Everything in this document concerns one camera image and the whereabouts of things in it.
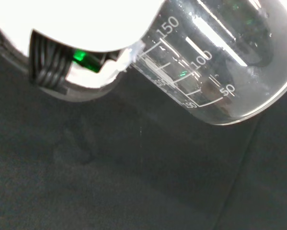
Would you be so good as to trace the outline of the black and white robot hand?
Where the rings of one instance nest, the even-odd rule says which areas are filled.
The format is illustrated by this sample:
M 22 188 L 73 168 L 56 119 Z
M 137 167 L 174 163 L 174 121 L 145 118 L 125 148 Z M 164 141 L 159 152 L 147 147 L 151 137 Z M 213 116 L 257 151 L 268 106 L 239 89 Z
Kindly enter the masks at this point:
M 0 54 L 34 87 L 85 102 L 138 59 L 162 0 L 0 0 Z

